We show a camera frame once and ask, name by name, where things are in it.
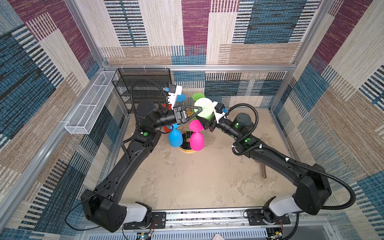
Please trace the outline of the green wine glass front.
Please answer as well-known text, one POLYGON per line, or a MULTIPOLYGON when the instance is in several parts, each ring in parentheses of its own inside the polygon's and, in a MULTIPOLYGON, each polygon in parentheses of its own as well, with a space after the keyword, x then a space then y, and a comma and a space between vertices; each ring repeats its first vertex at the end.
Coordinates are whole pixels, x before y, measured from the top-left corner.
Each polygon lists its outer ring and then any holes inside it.
POLYGON ((194 106, 202 107, 203 111, 201 113, 209 115, 211 113, 214 113, 214 105, 213 102, 208 98, 202 98, 197 100, 194 103, 194 106))

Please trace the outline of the green wine glass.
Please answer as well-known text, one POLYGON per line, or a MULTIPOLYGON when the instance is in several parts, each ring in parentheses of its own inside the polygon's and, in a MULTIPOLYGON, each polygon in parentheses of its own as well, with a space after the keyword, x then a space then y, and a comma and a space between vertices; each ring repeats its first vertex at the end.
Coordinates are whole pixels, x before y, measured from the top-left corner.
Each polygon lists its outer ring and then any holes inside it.
POLYGON ((202 99, 202 98, 205 98, 205 95, 204 94, 202 94, 202 93, 195 93, 195 94, 193 94, 193 96, 192 96, 192 99, 196 102, 197 100, 199 100, 199 99, 202 99))
POLYGON ((201 113, 209 115, 211 113, 214 113, 214 105, 213 102, 208 98, 202 98, 197 100, 194 103, 194 106, 202 107, 203 111, 201 113))

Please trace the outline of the pink wine glass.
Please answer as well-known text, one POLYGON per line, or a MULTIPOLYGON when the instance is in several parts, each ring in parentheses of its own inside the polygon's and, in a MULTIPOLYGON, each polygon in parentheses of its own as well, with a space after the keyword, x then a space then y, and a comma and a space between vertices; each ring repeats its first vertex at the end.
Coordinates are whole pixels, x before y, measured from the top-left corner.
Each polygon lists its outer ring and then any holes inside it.
POLYGON ((190 147, 194 151, 201 151, 205 147, 205 139, 202 134, 204 130, 199 120, 194 120, 189 125, 193 134, 190 137, 190 147))

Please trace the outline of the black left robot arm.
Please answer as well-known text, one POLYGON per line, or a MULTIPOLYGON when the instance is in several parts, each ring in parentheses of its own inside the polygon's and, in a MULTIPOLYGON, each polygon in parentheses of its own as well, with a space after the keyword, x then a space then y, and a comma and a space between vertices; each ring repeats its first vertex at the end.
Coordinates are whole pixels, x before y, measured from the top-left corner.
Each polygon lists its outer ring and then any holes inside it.
POLYGON ((187 123, 202 112, 201 107, 175 106, 182 89, 172 84, 163 89, 148 79, 139 79, 131 85, 130 101, 136 119, 135 131, 129 139, 122 141, 124 155, 107 177, 94 190, 85 190, 81 195, 80 205, 85 217, 96 224, 96 228, 114 233, 124 224, 141 223, 147 226, 151 223, 152 209, 149 206, 134 203, 126 207, 119 202, 134 173, 164 134, 162 127, 187 123), (134 87, 141 82, 154 85, 164 96, 165 104, 156 106, 151 100, 145 99, 136 105, 134 87))

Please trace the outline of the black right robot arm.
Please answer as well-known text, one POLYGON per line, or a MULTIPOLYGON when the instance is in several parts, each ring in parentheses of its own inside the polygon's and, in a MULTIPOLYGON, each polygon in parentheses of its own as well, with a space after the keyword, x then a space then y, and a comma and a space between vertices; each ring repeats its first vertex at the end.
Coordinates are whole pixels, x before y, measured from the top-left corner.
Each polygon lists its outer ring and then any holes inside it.
POLYGON ((225 109, 222 103, 214 102, 211 107, 195 107, 197 119, 204 129, 219 129, 235 140, 232 151, 236 156, 245 156, 270 167, 297 188, 291 195, 280 199, 272 197, 265 203, 261 214, 267 225, 289 213, 317 215, 320 210, 343 210, 355 203, 356 193, 345 181, 326 173, 318 164, 310 166, 292 159, 253 136, 259 114, 252 105, 241 103, 225 109), (337 206, 325 204, 332 195, 330 180, 349 192, 350 198, 346 203, 337 206))

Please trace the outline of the green wine glass back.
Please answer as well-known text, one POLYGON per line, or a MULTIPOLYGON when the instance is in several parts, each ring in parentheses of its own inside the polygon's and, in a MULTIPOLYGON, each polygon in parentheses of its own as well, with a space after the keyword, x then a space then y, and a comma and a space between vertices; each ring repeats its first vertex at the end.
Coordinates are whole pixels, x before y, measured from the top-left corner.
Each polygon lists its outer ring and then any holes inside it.
POLYGON ((205 95, 204 94, 202 94, 202 93, 195 93, 195 94, 193 94, 193 96, 192 96, 192 99, 196 102, 197 100, 199 100, 199 99, 202 99, 202 98, 205 98, 205 95))

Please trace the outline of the blue wine glass back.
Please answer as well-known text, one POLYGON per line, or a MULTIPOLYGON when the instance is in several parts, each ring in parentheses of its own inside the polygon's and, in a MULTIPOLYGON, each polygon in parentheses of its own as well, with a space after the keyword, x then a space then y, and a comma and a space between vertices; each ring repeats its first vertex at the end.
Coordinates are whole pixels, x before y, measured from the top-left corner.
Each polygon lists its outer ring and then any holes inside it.
POLYGON ((187 99, 187 97, 186 97, 186 95, 184 95, 184 94, 177 95, 177 97, 176 97, 176 102, 177 102, 177 103, 182 103, 182 102, 184 102, 186 99, 187 99))

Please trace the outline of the blue wine glass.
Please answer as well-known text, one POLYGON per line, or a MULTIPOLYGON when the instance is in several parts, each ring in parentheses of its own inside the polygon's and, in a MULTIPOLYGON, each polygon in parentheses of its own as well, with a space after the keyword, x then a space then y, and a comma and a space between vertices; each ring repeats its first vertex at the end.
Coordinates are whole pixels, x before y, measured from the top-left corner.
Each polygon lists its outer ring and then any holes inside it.
POLYGON ((187 99, 187 97, 186 97, 186 95, 184 95, 184 94, 177 95, 177 97, 176 97, 176 102, 177 102, 177 103, 182 103, 182 102, 184 102, 186 99, 187 99))
POLYGON ((178 130, 179 125, 173 124, 173 129, 169 132, 169 144, 171 147, 178 148, 183 144, 183 135, 180 130, 178 130))

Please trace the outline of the red wine glass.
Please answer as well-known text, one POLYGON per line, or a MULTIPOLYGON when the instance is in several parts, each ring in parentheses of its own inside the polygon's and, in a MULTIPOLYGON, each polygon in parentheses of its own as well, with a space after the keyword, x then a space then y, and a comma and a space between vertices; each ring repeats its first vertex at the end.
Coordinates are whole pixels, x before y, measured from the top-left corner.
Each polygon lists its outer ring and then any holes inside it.
MULTIPOLYGON (((168 111, 171 112, 171 113, 173 113, 172 105, 171 105, 171 104, 169 104, 169 106, 168 106, 168 111)), ((165 127, 164 127, 164 132, 167 134, 167 133, 172 132, 173 129, 174 129, 173 125, 165 126, 165 127)))

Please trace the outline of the blue wine glass front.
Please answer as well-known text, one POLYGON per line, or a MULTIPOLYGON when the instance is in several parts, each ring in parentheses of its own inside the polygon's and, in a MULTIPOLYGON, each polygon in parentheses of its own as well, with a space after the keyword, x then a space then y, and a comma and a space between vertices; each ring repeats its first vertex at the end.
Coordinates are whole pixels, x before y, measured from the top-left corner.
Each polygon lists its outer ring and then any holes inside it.
POLYGON ((169 132, 169 144, 171 147, 178 148, 183 144, 183 135, 180 130, 178 130, 179 125, 173 124, 173 129, 169 132))

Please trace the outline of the black mesh shelf rack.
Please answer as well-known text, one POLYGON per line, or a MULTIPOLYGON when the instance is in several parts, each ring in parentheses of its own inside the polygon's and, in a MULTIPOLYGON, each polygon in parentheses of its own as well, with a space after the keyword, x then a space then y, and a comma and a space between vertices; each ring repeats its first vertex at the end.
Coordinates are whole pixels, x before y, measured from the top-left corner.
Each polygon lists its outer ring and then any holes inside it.
POLYGON ((128 113, 131 112, 132 105, 137 107, 139 103, 146 100, 155 104, 164 104, 166 102, 159 88, 148 83, 148 80, 164 89, 171 84, 170 70, 167 68, 120 68, 116 70, 112 83, 124 102, 128 113))

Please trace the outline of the brown slotted scoop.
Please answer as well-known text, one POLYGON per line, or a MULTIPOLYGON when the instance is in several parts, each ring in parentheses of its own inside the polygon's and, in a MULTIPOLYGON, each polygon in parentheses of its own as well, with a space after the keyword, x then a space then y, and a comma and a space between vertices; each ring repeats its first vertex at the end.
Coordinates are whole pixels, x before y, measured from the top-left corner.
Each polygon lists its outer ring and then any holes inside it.
POLYGON ((267 178, 266 165, 259 161, 256 161, 256 163, 259 164, 262 178, 266 179, 267 178))

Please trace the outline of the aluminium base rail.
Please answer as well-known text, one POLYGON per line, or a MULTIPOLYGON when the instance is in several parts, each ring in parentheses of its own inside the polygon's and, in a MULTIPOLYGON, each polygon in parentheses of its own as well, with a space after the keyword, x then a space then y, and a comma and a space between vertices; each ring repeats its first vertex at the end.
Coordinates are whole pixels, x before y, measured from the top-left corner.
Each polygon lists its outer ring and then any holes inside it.
POLYGON ((81 224, 86 231, 77 233, 76 240, 280 240, 297 226, 293 240, 340 240, 338 229, 325 212, 311 217, 287 214, 273 225, 266 225, 255 216, 258 207, 159 210, 154 229, 121 227, 114 233, 95 229, 89 221, 81 224))

